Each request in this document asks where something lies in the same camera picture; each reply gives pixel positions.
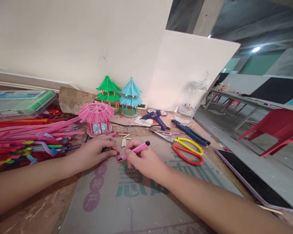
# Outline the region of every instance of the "gray floor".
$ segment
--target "gray floor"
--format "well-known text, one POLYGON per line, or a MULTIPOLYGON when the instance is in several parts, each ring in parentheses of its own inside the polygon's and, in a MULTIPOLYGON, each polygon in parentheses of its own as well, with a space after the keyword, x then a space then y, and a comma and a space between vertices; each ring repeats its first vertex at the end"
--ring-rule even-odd
MULTIPOLYGON (((276 139, 262 135, 252 142, 245 139, 236 141, 235 139, 251 128, 246 123, 237 131, 233 131, 233 127, 244 117, 247 109, 238 115, 235 115, 236 110, 231 108, 225 110, 225 115, 215 115, 208 111, 220 111, 221 108, 220 105, 213 104, 206 111, 199 108, 195 118, 293 206, 293 143, 274 156, 261 158, 258 154, 271 147, 276 139)), ((255 119, 259 121, 263 116, 263 113, 258 113, 254 117, 259 118, 255 119)))

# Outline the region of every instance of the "red plastic chair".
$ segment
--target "red plastic chair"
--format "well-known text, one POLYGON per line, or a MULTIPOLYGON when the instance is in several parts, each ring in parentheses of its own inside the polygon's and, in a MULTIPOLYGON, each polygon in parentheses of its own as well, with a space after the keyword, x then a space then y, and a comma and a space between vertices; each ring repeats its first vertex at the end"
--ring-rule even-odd
POLYGON ((236 105, 236 107, 234 109, 237 109, 237 107, 241 104, 241 102, 240 101, 237 101, 237 100, 231 100, 230 103, 228 104, 228 106, 226 108, 229 108, 235 102, 237 102, 238 104, 236 105))
POLYGON ((258 124, 240 136, 237 141, 250 133, 253 134, 247 138, 249 141, 264 133, 277 138, 278 142, 260 156, 274 155, 284 146, 293 142, 293 110, 276 109, 270 111, 258 124))
POLYGON ((222 97, 222 95, 220 95, 220 94, 216 94, 216 95, 214 96, 212 102, 213 102, 214 99, 215 99, 216 97, 218 97, 218 96, 219 96, 219 98, 216 99, 216 102, 218 103, 218 101, 219 101, 219 100, 221 99, 221 97, 222 97))

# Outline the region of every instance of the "yellow-handled scissors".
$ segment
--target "yellow-handled scissors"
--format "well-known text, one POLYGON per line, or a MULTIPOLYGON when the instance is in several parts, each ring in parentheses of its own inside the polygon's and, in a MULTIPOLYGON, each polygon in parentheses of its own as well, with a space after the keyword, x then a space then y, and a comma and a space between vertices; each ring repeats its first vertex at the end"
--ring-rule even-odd
POLYGON ((187 139, 187 138, 183 138, 183 137, 178 137, 178 138, 172 138, 170 136, 166 136, 166 135, 163 135, 157 131, 154 131, 152 129, 149 128, 150 131, 152 131, 153 133, 157 134, 158 136, 164 138, 165 140, 167 140, 169 142, 169 144, 172 146, 173 150, 177 153, 177 155, 182 159, 184 160, 185 162, 189 163, 190 165, 193 165, 193 166, 201 166, 203 163, 204 163, 204 159, 202 158, 204 152, 202 150, 202 148, 197 144, 195 143, 194 141, 190 140, 190 139, 187 139), (181 146, 178 146, 176 144, 174 144, 174 142, 178 142, 179 144, 181 144, 182 146, 184 146, 185 148, 181 147, 181 146), (196 151, 194 149, 192 149, 190 146, 186 145, 184 142, 182 141, 187 141, 187 142, 190 142, 191 144, 193 144, 199 151, 196 151), (183 156, 179 150, 183 150, 185 152, 188 152, 194 156, 196 156, 197 158, 199 158, 199 162, 193 162, 189 159, 187 159, 185 156, 183 156))

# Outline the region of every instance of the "water bottle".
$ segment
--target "water bottle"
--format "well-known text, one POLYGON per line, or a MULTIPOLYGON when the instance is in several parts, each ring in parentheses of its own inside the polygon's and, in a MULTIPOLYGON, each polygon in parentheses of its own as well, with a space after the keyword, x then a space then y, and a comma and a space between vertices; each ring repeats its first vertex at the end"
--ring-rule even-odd
POLYGON ((205 98, 208 80, 193 81, 186 89, 178 110, 174 115, 175 120, 187 124, 194 117, 202 100, 205 98))

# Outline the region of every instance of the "blue glue gun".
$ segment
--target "blue glue gun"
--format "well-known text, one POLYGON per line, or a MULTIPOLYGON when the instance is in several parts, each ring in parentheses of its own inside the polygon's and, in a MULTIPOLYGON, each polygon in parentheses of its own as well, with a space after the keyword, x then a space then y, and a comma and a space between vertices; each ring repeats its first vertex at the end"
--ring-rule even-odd
POLYGON ((141 117, 142 120, 147 120, 147 119, 153 119, 156 122, 158 122, 158 124, 160 125, 162 131, 165 130, 170 130, 169 127, 167 127, 164 122, 161 120, 160 116, 161 116, 161 111, 157 110, 156 112, 150 112, 148 114, 145 114, 144 116, 141 117))

